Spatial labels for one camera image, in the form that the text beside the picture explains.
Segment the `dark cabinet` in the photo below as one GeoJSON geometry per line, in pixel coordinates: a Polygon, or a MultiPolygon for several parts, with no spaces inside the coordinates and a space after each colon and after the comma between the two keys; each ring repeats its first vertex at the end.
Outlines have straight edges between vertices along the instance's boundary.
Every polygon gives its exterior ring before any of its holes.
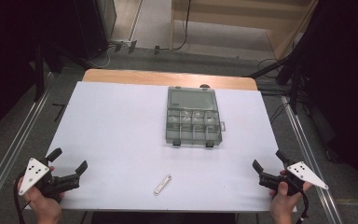
{"type": "Polygon", "coordinates": [[[98,0],[55,0],[54,40],[76,57],[91,60],[107,49],[98,0]]]}

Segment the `small white bar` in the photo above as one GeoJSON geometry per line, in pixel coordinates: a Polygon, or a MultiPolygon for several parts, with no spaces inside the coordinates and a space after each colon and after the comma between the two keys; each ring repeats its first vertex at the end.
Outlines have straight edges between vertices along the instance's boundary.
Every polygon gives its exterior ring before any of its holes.
{"type": "Polygon", "coordinates": [[[153,194],[155,196],[158,196],[161,193],[161,191],[167,186],[167,184],[171,181],[171,179],[172,179],[172,176],[167,175],[154,189],[153,194]]]}

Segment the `black tripod stand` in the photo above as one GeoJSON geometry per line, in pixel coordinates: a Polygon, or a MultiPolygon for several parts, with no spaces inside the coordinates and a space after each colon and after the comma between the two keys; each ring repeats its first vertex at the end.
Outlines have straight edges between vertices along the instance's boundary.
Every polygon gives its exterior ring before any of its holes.
{"type": "Polygon", "coordinates": [[[248,77],[256,79],[258,77],[264,76],[272,70],[278,69],[279,67],[281,70],[275,78],[276,83],[281,86],[285,85],[289,80],[292,80],[289,94],[289,105],[293,113],[297,115],[297,97],[298,91],[300,89],[300,79],[303,68],[303,57],[298,52],[292,51],[288,56],[277,60],[275,63],[272,63],[252,73],[251,75],[248,75],[248,77]]]}

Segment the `black upright stand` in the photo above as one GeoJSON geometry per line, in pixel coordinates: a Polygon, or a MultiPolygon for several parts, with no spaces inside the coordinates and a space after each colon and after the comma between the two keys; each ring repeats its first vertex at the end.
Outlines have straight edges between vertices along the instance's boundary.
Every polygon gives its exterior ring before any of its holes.
{"type": "Polygon", "coordinates": [[[42,44],[38,43],[35,47],[35,60],[34,60],[34,69],[35,69],[35,97],[34,101],[38,102],[44,91],[45,91],[45,79],[44,79],[44,61],[43,61],[43,52],[42,44]]]}

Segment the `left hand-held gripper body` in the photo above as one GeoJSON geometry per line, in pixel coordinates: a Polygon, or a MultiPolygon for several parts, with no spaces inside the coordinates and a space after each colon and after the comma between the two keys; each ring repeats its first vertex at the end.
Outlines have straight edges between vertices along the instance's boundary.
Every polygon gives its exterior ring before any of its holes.
{"type": "Polygon", "coordinates": [[[81,167],[72,175],[53,176],[48,163],[31,158],[25,169],[19,195],[23,196],[32,187],[37,187],[44,197],[60,202],[62,193],[79,187],[80,177],[81,167]]]}

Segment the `person's left hand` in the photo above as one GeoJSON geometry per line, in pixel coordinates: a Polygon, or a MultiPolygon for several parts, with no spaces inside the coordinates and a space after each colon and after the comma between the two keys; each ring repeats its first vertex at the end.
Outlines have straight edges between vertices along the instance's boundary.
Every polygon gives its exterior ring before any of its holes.
{"type": "Polygon", "coordinates": [[[37,187],[31,187],[22,196],[31,207],[37,224],[59,224],[62,207],[51,198],[46,198],[37,187]]]}

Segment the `light wooden shelf unit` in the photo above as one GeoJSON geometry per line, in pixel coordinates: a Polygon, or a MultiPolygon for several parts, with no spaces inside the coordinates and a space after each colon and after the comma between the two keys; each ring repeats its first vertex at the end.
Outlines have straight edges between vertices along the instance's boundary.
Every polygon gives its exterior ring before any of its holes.
{"type": "Polygon", "coordinates": [[[305,32],[319,0],[171,0],[171,40],[175,21],[194,21],[263,29],[275,58],[287,55],[305,32]]]}

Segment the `dark curtain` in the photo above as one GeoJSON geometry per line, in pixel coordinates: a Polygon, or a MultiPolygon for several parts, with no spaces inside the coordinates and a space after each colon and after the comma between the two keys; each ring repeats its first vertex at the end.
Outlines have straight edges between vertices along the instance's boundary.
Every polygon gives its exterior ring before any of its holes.
{"type": "Polygon", "coordinates": [[[303,40],[305,90],[334,133],[327,145],[358,171],[358,0],[319,0],[303,40]]]}
{"type": "Polygon", "coordinates": [[[0,0],[0,121],[33,85],[35,47],[43,61],[60,72],[58,52],[48,43],[55,0],[0,0]]]}

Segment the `person's right hand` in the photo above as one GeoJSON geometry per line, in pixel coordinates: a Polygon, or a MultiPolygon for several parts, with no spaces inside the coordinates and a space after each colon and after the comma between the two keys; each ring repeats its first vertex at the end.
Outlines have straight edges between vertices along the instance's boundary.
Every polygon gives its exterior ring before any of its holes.
{"type": "Polygon", "coordinates": [[[269,192],[272,197],[269,211],[274,224],[292,224],[293,210],[303,198],[301,193],[289,196],[288,189],[288,184],[283,181],[279,184],[278,190],[269,192]]]}

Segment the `white table cover sheet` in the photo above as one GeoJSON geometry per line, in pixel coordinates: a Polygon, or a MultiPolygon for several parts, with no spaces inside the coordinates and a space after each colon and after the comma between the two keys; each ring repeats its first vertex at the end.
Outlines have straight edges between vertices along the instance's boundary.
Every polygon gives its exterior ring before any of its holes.
{"type": "Polygon", "coordinates": [[[282,162],[259,91],[218,90],[226,129],[214,148],[166,143],[165,86],[79,82],[50,144],[52,164],[70,175],[82,161],[80,186],[64,209],[159,212],[252,212],[269,209],[268,189],[252,164],[277,174],[282,162]],[[158,196],[157,185],[172,179],[158,196]]]}

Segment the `clear grey compartment box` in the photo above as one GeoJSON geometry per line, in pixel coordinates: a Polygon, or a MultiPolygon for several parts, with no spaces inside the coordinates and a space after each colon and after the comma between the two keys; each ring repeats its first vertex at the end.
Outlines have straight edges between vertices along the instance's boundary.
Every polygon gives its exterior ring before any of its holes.
{"type": "Polygon", "coordinates": [[[217,147],[222,124],[215,91],[209,88],[169,87],[166,113],[167,144],[217,147]]]}

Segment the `aluminium floor rail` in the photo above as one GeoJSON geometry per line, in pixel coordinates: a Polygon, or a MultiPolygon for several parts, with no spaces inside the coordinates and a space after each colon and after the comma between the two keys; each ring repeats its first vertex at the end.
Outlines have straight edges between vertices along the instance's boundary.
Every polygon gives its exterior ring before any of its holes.
{"type": "Polygon", "coordinates": [[[21,154],[26,154],[24,146],[59,76],[57,73],[49,72],[45,76],[45,91],[41,97],[37,101],[34,100],[36,86],[32,86],[0,121],[0,193],[10,178],[7,198],[9,202],[13,201],[11,170],[21,170],[22,161],[20,165],[16,162],[21,154]]]}
{"type": "MultiPolygon", "coordinates": [[[[310,143],[307,139],[307,136],[304,133],[302,125],[300,123],[298,115],[296,115],[291,109],[289,103],[290,99],[288,97],[283,96],[282,102],[285,104],[285,112],[290,120],[292,128],[294,130],[297,142],[299,143],[301,152],[304,157],[305,163],[309,166],[309,168],[322,180],[324,180],[324,176],[319,168],[319,165],[314,157],[312,152],[310,143]]],[[[321,201],[322,207],[326,214],[327,220],[329,224],[344,224],[340,213],[337,210],[336,203],[333,199],[333,196],[329,189],[322,189],[321,187],[317,187],[316,191],[318,193],[319,199],[321,201]]]]}

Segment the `white power strip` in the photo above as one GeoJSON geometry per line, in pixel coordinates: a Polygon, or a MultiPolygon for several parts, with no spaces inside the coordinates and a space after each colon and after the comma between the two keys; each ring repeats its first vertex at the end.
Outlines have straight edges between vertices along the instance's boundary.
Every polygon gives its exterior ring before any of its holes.
{"type": "Polygon", "coordinates": [[[137,40],[127,40],[127,39],[123,39],[123,40],[115,40],[115,39],[112,39],[112,40],[109,40],[108,41],[108,44],[109,46],[115,46],[115,45],[125,45],[125,46],[129,46],[129,47],[132,47],[132,48],[135,48],[136,47],[136,44],[137,44],[137,40]]]}

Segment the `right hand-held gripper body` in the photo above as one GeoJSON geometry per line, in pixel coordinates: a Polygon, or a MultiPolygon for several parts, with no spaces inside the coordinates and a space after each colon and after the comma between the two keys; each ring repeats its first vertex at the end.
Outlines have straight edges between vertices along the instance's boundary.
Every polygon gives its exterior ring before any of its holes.
{"type": "Polygon", "coordinates": [[[289,165],[285,170],[285,175],[271,175],[265,172],[258,175],[259,185],[268,189],[278,190],[279,184],[283,181],[286,182],[289,187],[287,192],[289,196],[299,193],[305,182],[322,189],[329,189],[303,161],[289,165]]]}

